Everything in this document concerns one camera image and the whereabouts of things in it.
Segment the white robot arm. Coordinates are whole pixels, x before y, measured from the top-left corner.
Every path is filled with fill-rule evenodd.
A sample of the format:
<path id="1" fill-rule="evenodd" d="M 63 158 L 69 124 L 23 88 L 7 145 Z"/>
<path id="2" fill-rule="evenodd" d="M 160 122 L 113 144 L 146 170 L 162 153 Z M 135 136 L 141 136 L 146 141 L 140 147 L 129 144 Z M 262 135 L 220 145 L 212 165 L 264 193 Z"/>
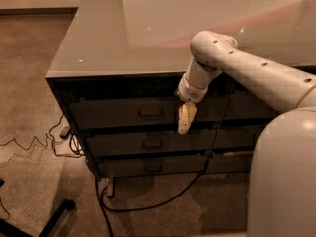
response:
<path id="1" fill-rule="evenodd" d="M 188 132 L 210 82 L 226 73 L 277 111 L 255 146 L 247 237 L 316 237 L 316 76 L 238 49 L 202 31 L 178 86 L 178 133 Z"/>

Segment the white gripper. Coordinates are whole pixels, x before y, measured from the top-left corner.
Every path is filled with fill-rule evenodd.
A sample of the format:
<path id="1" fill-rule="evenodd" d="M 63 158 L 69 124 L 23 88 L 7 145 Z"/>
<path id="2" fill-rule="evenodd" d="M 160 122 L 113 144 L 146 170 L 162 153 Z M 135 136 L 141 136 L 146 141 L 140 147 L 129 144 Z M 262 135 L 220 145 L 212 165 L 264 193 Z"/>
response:
<path id="1" fill-rule="evenodd" d="M 208 88 L 199 88 L 192 85 L 186 79 L 185 75 L 182 76 L 177 90 L 179 98 L 184 102 L 181 106 L 179 106 L 179 134 L 184 135 L 189 131 L 197 112 L 195 104 L 203 100 L 207 90 Z"/>

